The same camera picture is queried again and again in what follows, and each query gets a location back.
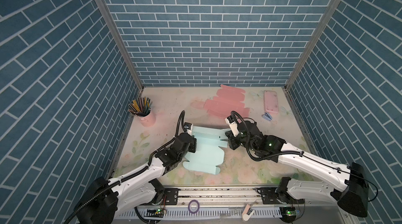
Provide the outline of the mint green paper box sheet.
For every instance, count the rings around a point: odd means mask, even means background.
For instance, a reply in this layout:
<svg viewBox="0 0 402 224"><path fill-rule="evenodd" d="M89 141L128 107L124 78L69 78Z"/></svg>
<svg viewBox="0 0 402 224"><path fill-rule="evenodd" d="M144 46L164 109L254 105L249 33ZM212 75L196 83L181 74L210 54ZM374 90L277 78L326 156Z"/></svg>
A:
<svg viewBox="0 0 402 224"><path fill-rule="evenodd" d="M225 157L224 148L228 147L228 131L229 129L192 126L188 133L196 139L196 151L186 154L184 168L212 175L219 174L219 166L223 164Z"/></svg>

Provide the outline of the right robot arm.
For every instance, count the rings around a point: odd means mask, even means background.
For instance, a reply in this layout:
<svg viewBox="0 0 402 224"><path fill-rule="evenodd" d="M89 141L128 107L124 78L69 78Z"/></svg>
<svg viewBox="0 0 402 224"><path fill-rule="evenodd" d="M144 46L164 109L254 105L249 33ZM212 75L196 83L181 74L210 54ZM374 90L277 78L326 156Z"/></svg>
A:
<svg viewBox="0 0 402 224"><path fill-rule="evenodd" d="M345 165L325 160L295 147L286 140L264 135L256 123L226 118L225 133L232 150L242 146L255 162L272 161L292 166L323 181L321 201L335 202L344 211L361 218L368 216L369 188L365 169L358 163Z"/></svg>

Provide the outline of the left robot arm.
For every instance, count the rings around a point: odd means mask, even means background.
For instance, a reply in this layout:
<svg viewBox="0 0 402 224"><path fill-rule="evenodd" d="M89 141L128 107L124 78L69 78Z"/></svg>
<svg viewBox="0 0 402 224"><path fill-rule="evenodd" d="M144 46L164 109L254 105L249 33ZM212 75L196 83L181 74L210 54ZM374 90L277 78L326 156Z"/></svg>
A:
<svg viewBox="0 0 402 224"><path fill-rule="evenodd" d="M187 132L184 117L182 111L175 136L153 151L147 163L119 177L93 181L64 222L77 218L81 224L110 224L129 209L160 203L165 188L158 179L175 169L188 152L196 151L196 138Z"/></svg>

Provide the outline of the pink paper box sheet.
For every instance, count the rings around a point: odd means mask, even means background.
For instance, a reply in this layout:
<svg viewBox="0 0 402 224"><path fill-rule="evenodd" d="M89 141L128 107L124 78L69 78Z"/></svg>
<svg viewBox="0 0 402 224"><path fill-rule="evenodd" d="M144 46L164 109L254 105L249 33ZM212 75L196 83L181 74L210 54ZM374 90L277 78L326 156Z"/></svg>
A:
<svg viewBox="0 0 402 224"><path fill-rule="evenodd" d="M205 101L203 108L209 115L223 119L229 117L232 111L236 111L242 117L248 117L250 108L246 108L245 98L245 90L221 85L216 95Z"/></svg>

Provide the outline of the pink pencil case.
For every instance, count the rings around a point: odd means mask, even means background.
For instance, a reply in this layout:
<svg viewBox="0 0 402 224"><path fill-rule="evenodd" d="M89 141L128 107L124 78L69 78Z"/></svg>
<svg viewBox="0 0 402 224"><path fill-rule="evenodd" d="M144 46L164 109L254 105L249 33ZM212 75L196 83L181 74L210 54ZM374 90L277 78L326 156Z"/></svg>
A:
<svg viewBox="0 0 402 224"><path fill-rule="evenodd" d="M264 91L264 110L269 114L278 114L278 97L275 91Z"/></svg>

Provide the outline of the pink metal pencil bucket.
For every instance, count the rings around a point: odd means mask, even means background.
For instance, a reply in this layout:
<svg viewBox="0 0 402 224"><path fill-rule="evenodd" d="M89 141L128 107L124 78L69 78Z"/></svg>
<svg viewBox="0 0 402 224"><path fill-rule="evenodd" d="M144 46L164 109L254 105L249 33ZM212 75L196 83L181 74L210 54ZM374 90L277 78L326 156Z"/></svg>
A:
<svg viewBox="0 0 402 224"><path fill-rule="evenodd" d="M156 123L156 116L152 110L149 111L146 115L143 116L138 115L138 118L140 120L140 123L144 127L151 127Z"/></svg>

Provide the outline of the bundle of colored pencils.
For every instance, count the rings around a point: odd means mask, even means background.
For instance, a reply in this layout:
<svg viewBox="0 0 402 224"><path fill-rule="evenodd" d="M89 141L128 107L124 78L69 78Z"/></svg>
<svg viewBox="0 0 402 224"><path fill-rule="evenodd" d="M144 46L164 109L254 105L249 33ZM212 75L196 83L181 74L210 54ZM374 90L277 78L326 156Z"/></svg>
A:
<svg viewBox="0 0 402 224"><path fill-rule="evenodd" d="M148 97L139 97L128 105L128 111L136 116L145 117L151 113L152 102Z"/></svg>

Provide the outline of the purple tape roll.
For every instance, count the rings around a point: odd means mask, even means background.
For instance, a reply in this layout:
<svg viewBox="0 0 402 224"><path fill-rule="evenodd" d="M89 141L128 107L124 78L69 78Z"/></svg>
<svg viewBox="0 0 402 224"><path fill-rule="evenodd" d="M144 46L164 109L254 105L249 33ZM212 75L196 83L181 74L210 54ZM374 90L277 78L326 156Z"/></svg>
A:
<svg viewBox="0 0 402 224"><path fill-rule="evenodd" d="M187 209L191 214L197 214L200 211L200 203L199 201L193 199L188 203Z"/></svg>

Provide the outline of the white pink clip tool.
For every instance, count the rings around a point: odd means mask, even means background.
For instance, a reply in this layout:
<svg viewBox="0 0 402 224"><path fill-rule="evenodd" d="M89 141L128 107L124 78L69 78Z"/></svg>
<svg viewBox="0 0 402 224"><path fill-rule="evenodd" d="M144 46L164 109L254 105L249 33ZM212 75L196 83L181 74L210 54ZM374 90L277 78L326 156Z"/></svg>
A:
<svg viewBox="0 0 402 224"><path fill-rule="evenodd" d="M243 221L249 221L251 217L254 215L255 210L252 208L250 204L247 204L244 211L241 214L241 218Z"/></svg>

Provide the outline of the aluminium front rail frame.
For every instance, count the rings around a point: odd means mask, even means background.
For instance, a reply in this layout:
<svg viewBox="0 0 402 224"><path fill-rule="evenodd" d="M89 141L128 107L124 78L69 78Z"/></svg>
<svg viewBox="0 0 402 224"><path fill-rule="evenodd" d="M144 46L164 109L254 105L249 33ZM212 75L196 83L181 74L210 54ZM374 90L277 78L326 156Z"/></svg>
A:
<svg viewBox="0 0 402 224"><path fill-rule="evenodd" d="M139 217L147 224L155 224L162 220L241 218L246 205L250 204L255 210L252 217L277 218L285 223L292 223L303 215L304 208L309 204L339 207L335 202L320 200L325 196L320 192L323 187L323 182L305 182L290 178L282 179L276 187L164 187L160 203L142 204L114 219ZM200 203L200 211L194 215L187 209L188 203L193 199Z"/></svg>

